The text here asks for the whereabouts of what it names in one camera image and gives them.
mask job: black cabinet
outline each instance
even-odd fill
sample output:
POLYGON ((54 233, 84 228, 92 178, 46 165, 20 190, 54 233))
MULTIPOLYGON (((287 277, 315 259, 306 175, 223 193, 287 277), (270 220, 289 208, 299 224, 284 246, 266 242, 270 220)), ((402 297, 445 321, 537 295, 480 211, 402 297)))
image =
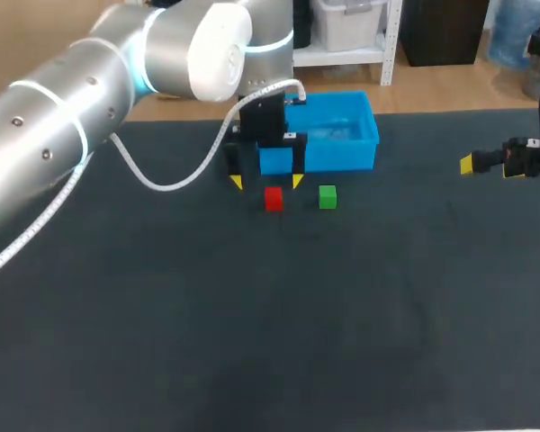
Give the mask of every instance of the black cabinet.
POLYGON ((411 66, 476 59, 489 0, 404 0, 400 41, 411 66))

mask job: white shelf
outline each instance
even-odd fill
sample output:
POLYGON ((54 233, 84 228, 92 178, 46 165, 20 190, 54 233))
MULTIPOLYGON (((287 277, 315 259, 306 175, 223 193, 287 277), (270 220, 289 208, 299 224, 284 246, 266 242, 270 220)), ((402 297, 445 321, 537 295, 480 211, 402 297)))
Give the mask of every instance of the white shelf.
POLYGON ((363 65, 384 62, 384 35, 378 34, 376 43, 371 48, 352 49, 350 51, 329 52, 322 47, 318 38, 312 36, 312 44, 307 48, 294 50, 294 66, 363 65))
POLYGON ((386 4, 386 33, 378 34, 376 44, 372 48, 353 49, 351 51, 327 52, 318 41, 312 37, 308 48, 295 49, 293 63, 295 67, 334 66, 334 65, 363 65, 382 63, 380 84, 389 86, 394 72, 396 44, 400 32, 400 18, 403 0, 388 0, 386 4))

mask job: wooden floor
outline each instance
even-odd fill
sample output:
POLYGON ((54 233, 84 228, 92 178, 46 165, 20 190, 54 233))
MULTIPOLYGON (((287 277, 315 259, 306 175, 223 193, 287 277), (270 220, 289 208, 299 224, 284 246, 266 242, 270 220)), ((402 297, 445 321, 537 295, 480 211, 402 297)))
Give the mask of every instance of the wooden floor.
MULTIPOLYGON (((0 90, 62 51, 91 28, 115 0, 0 0, 0 90)), ((380 87, 381 68, 314 67, 296 70, 309 92, 365 90, 376 113, 417 113, 535 107, 520 78, 482 55, 473 66, 409 67, 399 54, 392 86, 380 87)), ((131 120, 198 120, 222 117, 229 105, 151 96, 131 120)))

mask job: white cable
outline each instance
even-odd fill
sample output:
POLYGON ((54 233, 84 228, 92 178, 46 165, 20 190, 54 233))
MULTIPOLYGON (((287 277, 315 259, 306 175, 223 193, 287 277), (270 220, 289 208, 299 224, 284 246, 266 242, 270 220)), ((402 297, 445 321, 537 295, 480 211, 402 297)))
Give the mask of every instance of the white cable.
POLYGON ((122 143, 120 138, 116 134, 113 133, 110 136, 110 140, 112 140, 112 142, 114 143, 118 151, 120 151, 120 154, 124 158, 124 161, 130 168, 132 173, 142 182, 143 185, 145 185, 149 189, 152 189, 158 192, 173 192, 178 189, 182 189, 185 186, 188 186, 191 182, 193 182, 196 178, 198 178, 200 174, 204 172, 204 170, 210 164, 210 162, 212 161, 212 158, 216 154, 216 151, 218 150, 218 147, 222 143, 222 140, 224 140, 226 131, 228 130, 228 127, 231 125, 232 120, 234 119, 234 116, 239 112, 239 110, 242 107, 246 106, 247 104, 250 104, 256 99, 269 95, 277 90, 282 90, 283 88, 291 87, 291 86, 296 86, 298 88, 298 98, 301 101, 305 101, 306 91, 304 90, 304 86, 302 85, 302 83, 297 79, 287 79, 279 83, 269 85, 268 87, 258 90, 252 94, 249 94, 244 99, 236 103, 230 109, 230 111, 228 111, 226 118, 224 119, 224 121, 222 122, 222 125, 220 126, 220 131, 218 132, 218 135, 216 136, 216 139, 214 140, 214 143, 212 144, 210 151, 204 158, 204 161, 187 178, 174 184, 161 185, 161 184, 156 184, 148 180, 146 176, 142 174, 142 172, 140 171, 140 169, 138 168, 138 166, 132 159, 132 156, 130 155, 126 147, 124 147, 124 144, 122 143))
MULTIPOLYGON (((244 99, 236 103, 226 115, 226 118, 224 119, 224 122, 222 123, 220 127, 220 131, 218 132, 218 135, 216 136, 216 140, 212 144, 212 147, 210 151, 208 152, 208 155, 206 155, 206 158, 204 159, 204 161, 200 164, 200 166, 198 166, 198 168, 191 175, 189 175, 186 179, 176 184, 161 186, 159 184, 154 184, 150 182, 142 174, 140 169, 136 166, 136 164, 134 163, 134 160, 132 160, 132 157, 130 156, 130 153, 128 153, 128 150, 122 144, 120 138, 118 138, 118 136, 113 133, 110 136, 110 139, 116 145, 116 148, 118 148, 118 150, 124 157, 124 160, 130 167, 132 172, 134 173, 134 175, 145 186, 155 191, 172 192, 172 191, 181 189, 189 185, 196 178, 198 178, 198 176, 204 171, 204 169, 206 169, 206 167, 212 161, 212 158, 214 157, 216 150, 218 150, 218 147, 220 146, 222 140, 224 139, 224 135, 226 134, 228 127, 230 126, 232 120, 234 119, 234 116, 239 112, 239 110, 243 106, 250 104, 251 102, 255 101, 256 99, 260 97, 269 95, 277 90, 281 90, 283 88, 290 87, 290 86, 296 86, 298 88, 299 99, 302 101, 306 100, 306 92, 304 90, 302 83, 297 79, 288 79, 280 83, 269 85, 266 88, 258 90, 252 94, 249 94, 244 99)), ((34 237, 36 237, 36 235, 40 232, 40 230, 44 228, 44 226, 46 226, 46 224, 52 219, 52 217, 56 214, 56 212, 60 209, 62 204, 64 204, 66 199, 70 196, 70 194, 76 187, 78 180, 80 180, 80 177, 84 173, 84 170, 86 169, 86 166, 90 162, 91 158, 92 158, 92 155, 88 156, 82 164, 74 168, 74 172, 72 173, 72 175, 70 176, 66 184, 64 184, 64 187, 62 187, 58 195, 56 195, 56 198, 54 198, 54 200, 49 204, 48 207, 46 207, 46 209, 40 214, 40 216, 38 216, 38 218, 30 225, 30 227, 28 227, 15 241, 13 241, 6 249, 4 249, 0 253, 0 269, 4 267, 12 258, 14 258, 16 254, 20 252, 34 237)))
POLYGON ((64 184, 64 187, 60 192, 58 192, 58 195, 56 195, 56 198, 54 198, 49 206, 46 207, 46 210, 40 214, 40 216, 31 224, 30 227, 26 229, 25 232, 23 232, 15 241, 10 244, 10 246, 0 253, 0 269, 4 267, 8 261, 14 258, 14 256, 20 252, 22 248, 26 246, 42 228, 44 228, 50 219, 52 219, 52 216, 56 214, 64 201, 70 196, 70 193, 74 187, 77 185, 78 180, 80 180, 80 177, 84 173, 84 170, 88 165, 88 162, 90 162, 91 157, 92 155, 88 156, 84 163, 74 168, 74 172, 66 184, 64 184))

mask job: white storage box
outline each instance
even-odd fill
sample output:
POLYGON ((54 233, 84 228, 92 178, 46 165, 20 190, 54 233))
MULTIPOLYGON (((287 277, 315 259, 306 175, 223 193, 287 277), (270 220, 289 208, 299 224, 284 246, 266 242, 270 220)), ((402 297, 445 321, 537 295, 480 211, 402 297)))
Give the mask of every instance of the white storage box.
POLYGON ((387 0, 312 0, 315 32, 328 51, 372 47, 387 0))

